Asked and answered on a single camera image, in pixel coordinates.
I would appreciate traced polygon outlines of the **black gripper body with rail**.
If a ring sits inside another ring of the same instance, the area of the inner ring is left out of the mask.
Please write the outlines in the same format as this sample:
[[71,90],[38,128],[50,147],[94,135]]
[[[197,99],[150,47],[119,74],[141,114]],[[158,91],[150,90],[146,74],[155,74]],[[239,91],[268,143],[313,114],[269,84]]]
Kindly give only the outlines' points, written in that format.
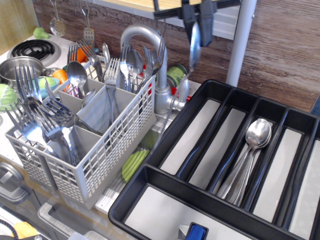
[[190,4],[188,0],[181,1],[181,7],[175,7],[171,9],[159,10],[159,4],[157,0],[154,0],[154,12],[153,17],[155,20],[167,19],[178,17],[184,18],[185,13],[200,14],[201,10],[208,7],[208,13],[215,13],[218,9],[224,9],[241,5],[241,0],[203,0],[201,3]]

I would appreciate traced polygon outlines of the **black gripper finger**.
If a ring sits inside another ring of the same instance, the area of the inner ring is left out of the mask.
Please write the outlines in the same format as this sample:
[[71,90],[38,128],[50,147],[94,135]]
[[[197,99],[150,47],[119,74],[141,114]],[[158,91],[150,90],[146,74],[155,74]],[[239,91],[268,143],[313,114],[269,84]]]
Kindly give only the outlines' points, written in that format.
[[184,27],[185,29],[190,29],[197,21],[195,16],[195,7],[192,4],[190,4],[189,0],[182,0],[181,7]]
[[214,7],[211,0],[203,0],[199,5],[198,22],[201,33],[201,46],[207,47],[213,39]]

